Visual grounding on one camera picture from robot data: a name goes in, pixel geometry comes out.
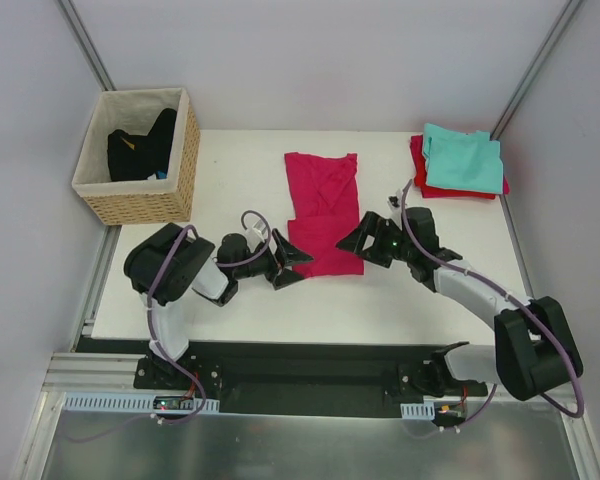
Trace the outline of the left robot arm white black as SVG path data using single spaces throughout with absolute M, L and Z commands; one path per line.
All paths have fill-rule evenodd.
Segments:
M 190 363 L 180 299 L 189 291 L 217 305 L 226 305 L 242 279 L 262 276 L 279 290 L 304 276 L 293 268 L 313 257 L 292 245 L 278 230 L 260 220 L 242 233 L 225 235 L 218 246 L 168 223 L 127 255 L 123 272 L 146 308 L 149 348 L 161 361 L 156 375 L 168 388 L 184 387 Z

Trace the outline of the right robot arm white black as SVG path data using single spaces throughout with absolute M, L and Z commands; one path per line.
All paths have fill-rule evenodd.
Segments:
M 469 381 L 501 385 L 521 401 L 566 384 L 581 391 L 583 363 L 560 303 L 516 297 L 476 272 L 441 246 L 429 209 L 408 208 L 400 222 L 368 211 L 336 246 L 384 268 L 405 263 L 416 282 L 457 302 L 493 332 L 492 347 L 459 341 L 434 351 L 424 366 L 429 394 L 453 394 Z

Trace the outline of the red t shirt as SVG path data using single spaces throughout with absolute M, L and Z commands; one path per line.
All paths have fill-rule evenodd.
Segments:
M 409 148 L 415 167 L 414 184 L 420 189 L 423 198 L 474 198 L 484 200 L 495 200 L 497 195 L 490 193 L 463 191 L 453 189 L 441 189 L 426 184 L 427 171 L 425 157 L 422 154 L 423 135 L 413 135 L 410 138 Z

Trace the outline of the teal t shirt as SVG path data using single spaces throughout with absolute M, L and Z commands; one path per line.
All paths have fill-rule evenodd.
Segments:
M 464 133 L 426 123 L 422 155 L 429 187 L 500 195 L 504 193 L 501 146 L 486 131 Z

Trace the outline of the pink t shirt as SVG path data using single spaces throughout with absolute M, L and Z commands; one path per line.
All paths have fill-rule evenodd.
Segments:
M 313 257 L 293 271 L 305 278 L 362 275 L 363 261 L 336 247 L 360 222 L 357 155 L 325 158 L 290 152 L 284 161 L 295 212 L 287 223 L 289 240 Z

